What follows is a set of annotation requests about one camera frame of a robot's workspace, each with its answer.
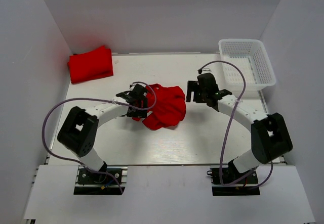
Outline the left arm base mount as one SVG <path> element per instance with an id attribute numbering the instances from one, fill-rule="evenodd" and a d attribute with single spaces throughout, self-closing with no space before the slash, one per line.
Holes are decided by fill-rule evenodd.
<path id="1" fill-rule="evenodd" d="M 106 172 L 113 175 L 122 191 L 127 183 L 127 167 L 107 167 Z M 105 174 L 91 173 L 79 167 L 74 185 L 74 195 L 89 196 L 120 196 L 122 192 L 113 177 Z"/>

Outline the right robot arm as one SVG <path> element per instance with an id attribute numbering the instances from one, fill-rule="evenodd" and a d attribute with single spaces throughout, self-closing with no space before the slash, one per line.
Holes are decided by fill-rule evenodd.
<path id="1" fill-rule="evenodd" d="M 251 149 L 228 163 L 229 178 L 240 183 L 247 172 L 290 152 L 293 144 L 282 115 L 266 114 L 239 101 L 232 92 L 218 88 L 214 75 L 201 74 L 188 81 L 186 101 L 204 103 L 232 117 L 251 133 Z"/>

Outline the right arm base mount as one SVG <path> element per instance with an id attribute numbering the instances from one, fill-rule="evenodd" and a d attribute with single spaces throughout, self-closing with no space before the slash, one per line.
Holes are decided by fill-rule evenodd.
<path id="1" fill-rule="evenodd" d="M 245 173 L 235 174 L 225 166 L 222 168 L 223 185 L 220 182 L 218 167 L 210 167 L 206 174 L 211 180 L 212 195 L 214 197 L 260 195 L 259 180 L 255 170 L 250 175 L 242 178 Z"/>

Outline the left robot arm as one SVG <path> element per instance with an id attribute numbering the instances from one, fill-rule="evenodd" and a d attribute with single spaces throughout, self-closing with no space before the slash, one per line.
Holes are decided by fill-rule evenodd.
<path id="1" fill-rule="evenodd" d="M 116 94 L 110 103 L 103 102 L 87 109 L 78 106 L 70 109 L 57 140 L 90 169 L 89 176 L 94 182 L 102 183 L 107 177 L 107 164 L 94 149 L 98 128 L 117 117 L 146 117 L 147 94 L 147 88 L 136 84 L 128 91 Z"/>

